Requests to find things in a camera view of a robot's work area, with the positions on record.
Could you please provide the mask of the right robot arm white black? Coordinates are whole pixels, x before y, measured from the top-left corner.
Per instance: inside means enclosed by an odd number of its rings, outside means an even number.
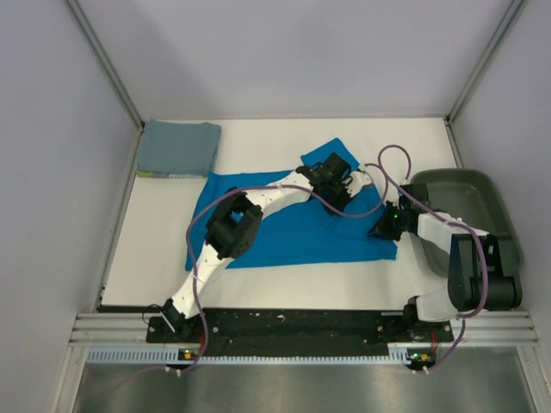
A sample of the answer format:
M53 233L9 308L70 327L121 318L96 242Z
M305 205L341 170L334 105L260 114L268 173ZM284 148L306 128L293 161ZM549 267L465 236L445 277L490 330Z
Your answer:
M509 234L465 224L443 210L430 208L424 184L398 187L399 200L385 205L381 217L368 231L371 237L398 242L404 233L437 247L448 257L444 287L408 299L401 327L419 341L433 323L453 317L473 317L482 311L517 309L523 298L519 258Z

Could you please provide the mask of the bright blue t shirt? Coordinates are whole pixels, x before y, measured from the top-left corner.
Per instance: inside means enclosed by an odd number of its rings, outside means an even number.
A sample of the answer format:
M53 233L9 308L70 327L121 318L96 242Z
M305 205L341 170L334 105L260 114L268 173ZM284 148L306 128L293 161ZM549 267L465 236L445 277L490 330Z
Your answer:
M302 155L305 165L325 161L335 152L354 170L360 165L339 138ZM208 204L236 187L263 186L278 181L290 170L218 175L209 173L195 206L193 218ZM349 214L365 213L380 201L375 187L364 189L346 208ZM384 207L362 219L329 214L318 200L290 206L263 220L255 242L228 268L260 268L336 262L372 262L395 260L393 241L370 237L368 231L382 215ZM200 255L206 235L206 223L212 210L202 216L190 233L195 256Z

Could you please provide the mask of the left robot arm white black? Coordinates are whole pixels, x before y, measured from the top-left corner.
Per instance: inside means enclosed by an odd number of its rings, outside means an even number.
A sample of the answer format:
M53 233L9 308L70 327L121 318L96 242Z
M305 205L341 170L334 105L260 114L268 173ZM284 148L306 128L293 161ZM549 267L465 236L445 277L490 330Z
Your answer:
M230 189L209 207L206 235L198 256L191 256L192 270L180 289L164 303L165 330L177 341L195 331L200 313L197 297L212 277L249 251L262 221L290 206L319 200L330 213L340 214L372 183L363 169L352 170L337 154L323 163L302 165L266 186Z

